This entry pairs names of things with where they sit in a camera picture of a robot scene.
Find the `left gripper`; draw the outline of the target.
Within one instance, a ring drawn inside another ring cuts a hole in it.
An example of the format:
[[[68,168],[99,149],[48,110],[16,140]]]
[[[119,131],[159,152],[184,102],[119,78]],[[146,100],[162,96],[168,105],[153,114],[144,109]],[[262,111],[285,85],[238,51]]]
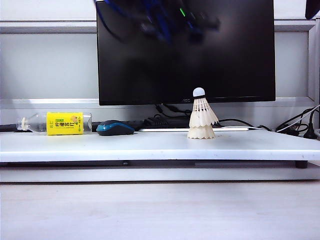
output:
[[[192,44],[199,44],[205,38],[206,30],[218,30],[220,20],[216,17],[208,19],[204,16],[178,18],[157,14],[147,22],[139,24],[141,32],[149,38],[172,44],[174,38],[182,35]]]

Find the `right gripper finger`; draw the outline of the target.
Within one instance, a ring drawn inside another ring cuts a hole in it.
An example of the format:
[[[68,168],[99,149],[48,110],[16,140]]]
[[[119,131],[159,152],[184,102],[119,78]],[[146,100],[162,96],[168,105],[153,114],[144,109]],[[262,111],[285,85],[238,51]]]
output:
[[[311,20],[320,11],[320,0],[306,0],[305,18]]]

